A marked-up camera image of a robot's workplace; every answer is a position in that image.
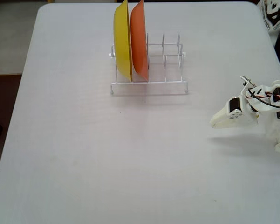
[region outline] dish rack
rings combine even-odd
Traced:
[[[147,33],[147,37],[146,37],[146,42],[147,42],[147,54],[148,54],[148,74],[149,74],[149,81],[140,81],[140,82],[118,82],[118,69],[116,66],[116,72],[115,72],[115,82],[111,83],[110,85],[110,89],[111,89],[111,94],[114,94],[113,91],[113,86],[114,85],[151,85],[151,84],[184,84],[185,85],[185,93],[188,92],[188,81],[185,81],[183,79],[183,62],[184,62],[184,57],[186,55],[185,52],[183,52],[183,44],[180,43],[180,33],[178,33],[177,36],[177,42],[175,43],[165,43],[165,35],[163,34],[163,39],[162,39],[162,43],[149,43],[149,35]],[[168,45],[175,45],[177,47],[176,49],[176,53],[175,54],[165,54],[164,53],[164,48],[165,46]],[[149,51],[149,46],[161,46],[162,47],[162,54],[153,54],[150,55],[150,51]],[[114,53],[114,45],[111,46],[111,53],[109,54],[111,58],[115,58],[115,53]],[[162,81],[150,81],[150,76],[152,74],[150,74],[150,59],[152,57],[163,57],[163,66],[164,66],[164,79]],[[175,57],[176,58],[176,63],[178,63],[178,68],[179,68],[179,76],[180,76],[180,80],[177,81],[169,81],[167,80],[168,77],[168,71],[167,71],[167,62],[168,62],[168,57]]]

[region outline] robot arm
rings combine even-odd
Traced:
[[[280,81],[273,82],[272,87],[254,85],[243,76],[244,88],[240,95],[227,101],[224,108],[210,120],[212,128],[249,127],[258,124],[259,113],[269,113],[270,136],[277,138],[275,150],[280,152]]]

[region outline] plate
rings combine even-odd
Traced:
[[[114,13],[114,48],[117,68],[132,81],[132,59],[130,49],[130,21],[127,0]]]
[[[148,60],[146,44],[146,28],[144,0],[141,0],[132,10],[130,15],[130,36],[132,48],[132,61],[135,71],[146,81],[148,77]]]

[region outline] yellow plate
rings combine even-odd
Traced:
[[[114,46],[118,70],[132,81],[132,60],[130,50],[130,21],[125,0],[114,13]]]

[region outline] orange plate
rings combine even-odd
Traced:
[[[135,70],[146,81],[148,81],[149,77],[148,77],[144,0],[141,0],[131,12],[130,36],[131,36],[132,60],[133,60]]]

